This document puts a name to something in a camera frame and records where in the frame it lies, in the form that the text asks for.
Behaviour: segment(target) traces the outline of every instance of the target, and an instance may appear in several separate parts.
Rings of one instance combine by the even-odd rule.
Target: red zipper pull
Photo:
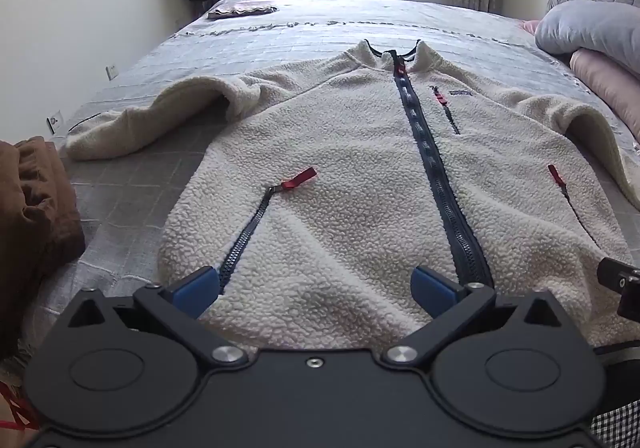
[[[433,94],[435,94],[435,95],[436,95],[436,99],[440,102],[440,104],[441,104],[443,107],[446,107],[446,106],[447,106],[447,101],[446,101],[446,99],[444,98],[444,96],[443,96],[442,94],[440,94],[440,89],[439,89],[439,88],[437,88],[435,85],[432,85],[432,86],[431,86],[431,89],[433,89]]]
[[[551,172],[551,175],[554,178],[554,181],[556,181],[556,184],[562,190],[562,194],[568,199],[569,192],[566,189],[566,183],[562,180],[562,177],[560,177],[560,174],[558,173],[558,170],[556,170],[556,167],[550,164],[547,166],[547,168],[549,168],[549,171]]]
[[[303,171],[302,173],[299,173],[293,179],[289,181],[284,181],[279,185],[274,186],[273,187],[274,191],[282,192],[287,190],[293,190],[294,188],[297,188],[298,186],[300,186],[303,182],[306,182],[309,179],[313,179],[313,177],[315,177],[316,175],[318,175],[316,170],[314,170],[313,168],[307,168],[305,171]]]

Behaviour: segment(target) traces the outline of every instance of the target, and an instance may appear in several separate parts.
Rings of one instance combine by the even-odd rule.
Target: silver bolt
[[[233,363],[244,356],[244,351],[233,345],[225,345],[214,349],[211,356],[220,363]]]
[[[386,357],[389,358],[392,362],[409,363],[418,357],[418,351],[416,351],[413,347],[398,345],[397,347],[391,347],[386,352]]]
[[[324,360],[321,358],[309,358],[306,361],[306,366],[311,368],[320,368],[324,365]]]

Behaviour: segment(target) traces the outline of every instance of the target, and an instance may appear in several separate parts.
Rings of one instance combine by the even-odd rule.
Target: pink pillow
[[[536,29],[540,25],[539,20],[529,20],[528,22],[522,22],[522,28],[533,35],[536,33]]]
[[[577,50],[571,70],[595,92],[640,141],[640,81],[602,53]]]

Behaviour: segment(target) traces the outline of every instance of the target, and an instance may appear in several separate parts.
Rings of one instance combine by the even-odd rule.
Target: power socket
[[[107,71],[107,78],[109,78],[109,81],[113,80],[118,75],[118,68],[116,67],[116,64],[107,65],[105,69]]]
[[[49,130],[52,134],[59,131],[64,122],[65,120],[62,118],[62,113],[60,113],[60,111],[57,111],[53,116],[49,116],[47,118],[47,124],[49,125]]]

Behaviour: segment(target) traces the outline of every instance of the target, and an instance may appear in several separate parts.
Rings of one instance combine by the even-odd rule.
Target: fleece jacket
[[[410,292],[416,266],[460,276],[428,176],[425,129],[403,103],[408,83],[394,79],[397,60],[363,41],[331,59],[190,78],[149,107],[81,124],[67,152],[129,154],[222,94],[228,125],[165,224],[163,280],[228,267],[266,187],[313,167],[315,178],[271,196],[202,319],[245,346],[382,348],[429,320]],[[550,290],[594,345],[640,338],[596,279],[605,256],[630,263],[628,247],[591,167],[564,137],[571,125],[640,208],[640,173],[603,115],[475,75],[424,42],[402,67],[496,289]]]

